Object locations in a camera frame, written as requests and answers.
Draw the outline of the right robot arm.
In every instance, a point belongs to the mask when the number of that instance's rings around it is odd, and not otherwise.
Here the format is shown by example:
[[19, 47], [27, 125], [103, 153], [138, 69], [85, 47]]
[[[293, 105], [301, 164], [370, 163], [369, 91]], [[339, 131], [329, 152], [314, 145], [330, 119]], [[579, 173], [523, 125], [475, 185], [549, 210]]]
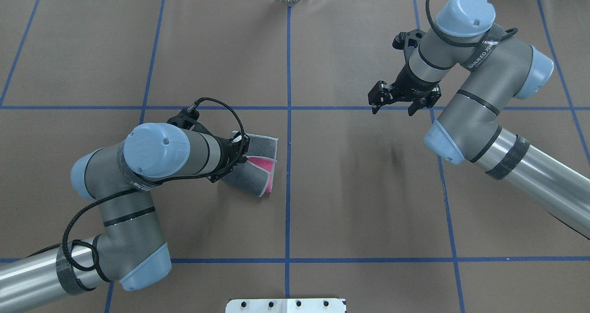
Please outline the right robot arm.
[[440, 82], [460, 65], [469, 72], [424, 137], [451, 164], [467, 160], [497, 181], [509, 183], [555, 219], [589, 237], [589, 179], [540, 151], [496, 120], [513, 98], [533, 96], [550, 78], [554, 62], [498, 25], [488, 0], [448, 0], [436, 17], [425, 3], [428, 31], [400, 32], [392, 46], [405, 64], [392, 84], [376, 82], [367, 94], [372, 113], [407, 102], [409, 116], [432, 108]]

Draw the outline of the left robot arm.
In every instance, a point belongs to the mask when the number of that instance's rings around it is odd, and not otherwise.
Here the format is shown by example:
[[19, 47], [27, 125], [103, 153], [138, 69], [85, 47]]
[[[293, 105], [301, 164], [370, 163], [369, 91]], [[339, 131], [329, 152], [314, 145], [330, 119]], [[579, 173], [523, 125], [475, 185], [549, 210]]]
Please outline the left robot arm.
[[90, 204], [61, 242], [1, 269], [1, 311], [21, 313], [118, 281], [143, 289], [171, 271], [168, 242], [150, 191], [181, 179], [216, 180], [245, 157], [242, 130], [220, 138], [198, 124], [144, 123], [80, 158], [72, 187]]

